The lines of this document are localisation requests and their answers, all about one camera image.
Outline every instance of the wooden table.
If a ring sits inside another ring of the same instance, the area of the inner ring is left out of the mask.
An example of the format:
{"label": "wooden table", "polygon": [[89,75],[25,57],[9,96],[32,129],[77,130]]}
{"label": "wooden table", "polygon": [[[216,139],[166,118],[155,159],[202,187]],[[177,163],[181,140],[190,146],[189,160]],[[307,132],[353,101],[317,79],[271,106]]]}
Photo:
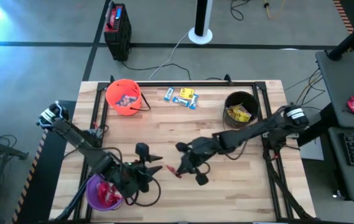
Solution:
{"label": "wooden table", "polygon": [[[282,83],[279,80],[265,81],[272,112],[286,105]],[[77,99],[73,123],[80,129],[88,129],[93,111],[97,82],[83,82]],[[109,108],[106,124],[110,127],[105,134],[103,147],[117,147],[123,153],[124,161],[137,159],[135,144],[149,145],[151,154],[163,156],[148,166],[163,165],[155,178],[162,187],[161,199],[151,207],[123,205],[113,212],[93,211],[92,222],[250,222],[274,221],[275,214],[271,200],[265,161],[262,158],[261,138],[250,139],[245,153],[237,161],[226,156],[215,155],[208,163],[211,172],[209,183],[199,186],[194,175],[185,174],[182,179],[173,176],[165,167],[180,164],[177,142],[190,142],[199,136],[223,130],[222,112],[225,98],[234,91],[253,93],[251,87],[218,86],[193,87],[199,95],[198,108],[190,110],[173,102],[163,100],[167,87],[142,87],[141,90],[152,106],[150,112],[139,111],[133,116],[118,115]],[[264,118],[266,117],[263,96],[259,94]],[[288,140],[290,146],[296,141]],[[73,147],[67,146],[66,152]],[[305,178],[304,168],[298,150],[285,148],[281,151],[284,171],[289,190],[297,201],[312,216],[314,207]],[[77,191],[83,156],[69,155],[62,164],[57,190],[51,210],[51,218],[59,215]],[[157,196],[157,187],[139,195],[141,203],[150,203]],[[280,190],[277,189],[282,214],[286,216]]]}

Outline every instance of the orange bucket handle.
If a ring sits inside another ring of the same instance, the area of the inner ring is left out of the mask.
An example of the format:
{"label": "orange bucket handle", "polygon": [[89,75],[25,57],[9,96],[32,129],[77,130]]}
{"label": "orange bucket handle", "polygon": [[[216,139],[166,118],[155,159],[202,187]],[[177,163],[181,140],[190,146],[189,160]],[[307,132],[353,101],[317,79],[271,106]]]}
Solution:
{"label": "orange bucket handle", "polygon": [[138,111],[150,111],[151,110],[151,106],[149,105],[149,103],[147,103],[146,98],[145,98],[145,96],[142,93],[141,93],[141,96],[142,96],[142,99],[144,99],[144,101],[145,101],[145,103],[146,103],[146,105],[147,105],[147,107],[149,109],[142,110],[142,109],[137,109],[137,108],[133,108],[133,107],[130,107],[130,109],[131,110],[138,110]]}

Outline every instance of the white cable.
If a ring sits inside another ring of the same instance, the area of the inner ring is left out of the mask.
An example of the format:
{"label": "white cable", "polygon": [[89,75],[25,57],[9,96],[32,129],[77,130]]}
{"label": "white cable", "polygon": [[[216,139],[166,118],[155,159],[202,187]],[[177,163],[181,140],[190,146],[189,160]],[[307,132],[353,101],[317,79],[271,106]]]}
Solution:
{"label": "white cable", "polygon": [[157,69],[152,73],[152,75],[149,77],[149,80],[154,76],[154,74],[156,74],[156,72],[157,72],[160,68],[162,68],[165,64],[167,64],[167,63],[169,63],[169,62],[171,61],[171,58],[172,58],[172,56],[173,56],[173,54],[174,54],[174,51],[176,50],[176,48],[178,47],[178,45],[181,43],[181,41],[185,39],[185,37],[188,35],[188,33],[189,33],[189,31],[178,41],[177,45],[174,47],[174,49],[172,49],[170,58],[169,58],[166,62],[164,62],[162,65],[160,65],[159,68],[157,68]]}

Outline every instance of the gray floor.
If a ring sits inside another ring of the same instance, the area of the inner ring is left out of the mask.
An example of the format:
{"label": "gray floor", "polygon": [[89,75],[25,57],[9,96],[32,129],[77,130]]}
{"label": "gray floor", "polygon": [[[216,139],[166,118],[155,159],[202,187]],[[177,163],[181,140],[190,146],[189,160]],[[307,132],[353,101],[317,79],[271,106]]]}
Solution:
{"label": "gray floor", "polygon": [[[0,41],[93,42],[105,0],[0,1]],[[133,42],[176,43],[194,23],[193,0],[125,0],[133,27]],[[230,15],[230,1],[215,0],[210,28],[212,43],[336,45],[348,33],[332,0],[287,1],[284,12],[269,21],[262,1],[242,6],[244,21]],[[0,47],[0,135],[13,134],[16,147],[30,152],[26,161],[11,161],[13,178],[0,186],[0,219],[10,220],[42,131],[34,123],[39,113],[57,99],[76,100],[89,47]],[[160,65],[171,49],[133,49],[127,65]],[[91,81],[115,78],[147,80],[151,71],[131,71],[97,50]],[[307,78],[317,68],[311,50],[177,49],[173,58],[190,70],[193,80],[223,77],[236,80],[280,79],[286,87]],[[175,67],[160,70],[153,80],[186,80]],[[296,101],[305,83],[286,91]],[[320,82],[317,87],[325,88]],[[315,96],[313,91],[308,96]],[[323,108],[327,94],[310,106]],[[334,200],[316,172],[307,172],[315,210],[320,218],[354,222],[354,203]]]}

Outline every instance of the black floor stripe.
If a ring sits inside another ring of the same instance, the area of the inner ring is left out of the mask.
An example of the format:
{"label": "black floor stripe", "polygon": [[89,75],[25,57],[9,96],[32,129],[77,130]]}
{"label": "black floor stripe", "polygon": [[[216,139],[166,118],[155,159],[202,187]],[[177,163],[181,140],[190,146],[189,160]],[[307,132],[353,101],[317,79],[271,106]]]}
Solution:
{"label": "black floor stripe", "polygon": [[83,80],[82,80],[83,82],[88,81],[90,79],[92,66],[93,66],[94,60],[95,60],[96,50],[97,50],[98,44],[100,43],[100,40],[101,40],[103,26],[105,25],[106,12],[108,10],[109,3],[110,3],[110,0],[106,0],[105,5],[103,6],[103,9],[102,9],[101,19],[98,24],[98,28],[96,29],[94,43],[91,48],[90,56],[88,57],[87,65],[85,66]]}
{"label": "black floor stripe", "polygon": [[[131,43],[131,47],[137,48],[174,48],[175,43]],[[98,47],[107,47],[105,43],[99,43]],[[178,48],[189,49],[260,49],[260,50],[333,50],[336,45],[270,45],[270,44],[179,44]]]}
{"label": "black floor stripe", "polygon": [[0,41],[0,46],[9,47],[92,47],[93,43],[79,42],[8,42]]}

